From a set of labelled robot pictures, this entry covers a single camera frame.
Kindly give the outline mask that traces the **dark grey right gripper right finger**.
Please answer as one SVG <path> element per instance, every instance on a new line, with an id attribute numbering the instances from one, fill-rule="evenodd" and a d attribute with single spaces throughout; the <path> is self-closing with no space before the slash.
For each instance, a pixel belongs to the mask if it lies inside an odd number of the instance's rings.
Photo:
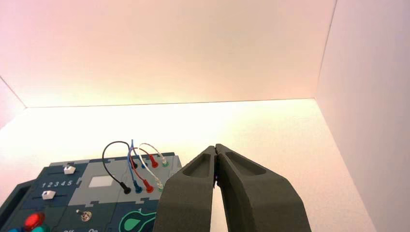
<path id="1" fill-rule="evenodd" d="M 285 177 L 217 144 L 218 178 L 230 232 L 309 232 L 301 197 Z"/>

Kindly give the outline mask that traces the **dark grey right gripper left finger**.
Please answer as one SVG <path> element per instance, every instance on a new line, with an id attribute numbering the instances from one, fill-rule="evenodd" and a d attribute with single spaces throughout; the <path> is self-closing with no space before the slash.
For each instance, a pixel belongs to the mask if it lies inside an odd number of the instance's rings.
<path id="1" fill-rule="evenodd" d="M 155 232 L 210 231 L 215 160 L 216 149 L 208 146 L 166 181 Z"/>

